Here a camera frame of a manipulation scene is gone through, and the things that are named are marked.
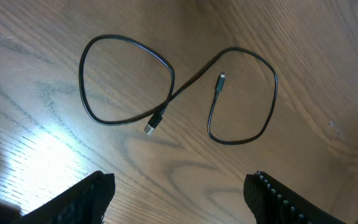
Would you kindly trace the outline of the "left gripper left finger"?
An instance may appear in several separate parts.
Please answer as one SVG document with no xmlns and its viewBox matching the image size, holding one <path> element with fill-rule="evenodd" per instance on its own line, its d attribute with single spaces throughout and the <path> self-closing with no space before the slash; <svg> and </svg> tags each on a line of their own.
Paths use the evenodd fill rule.
<svg viewBox="0 0 358 224">
<path fill-rule="evenodd" d="M 15 222 L 18 224 L 102 224 L 115 189 L 113 173 L 104 174 L 96 171 Z"/>
</svg>

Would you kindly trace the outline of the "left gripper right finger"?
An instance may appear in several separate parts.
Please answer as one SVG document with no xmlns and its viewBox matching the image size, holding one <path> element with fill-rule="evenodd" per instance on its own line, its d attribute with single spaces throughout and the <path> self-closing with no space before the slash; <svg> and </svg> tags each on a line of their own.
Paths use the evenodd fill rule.
<svg viewBox="0 0 358 224">
<path fill-rule="evenodd" d="M 260 224 L 343 224 L 266 172 L 246 175 L 243 195 Z"/>
</svg>

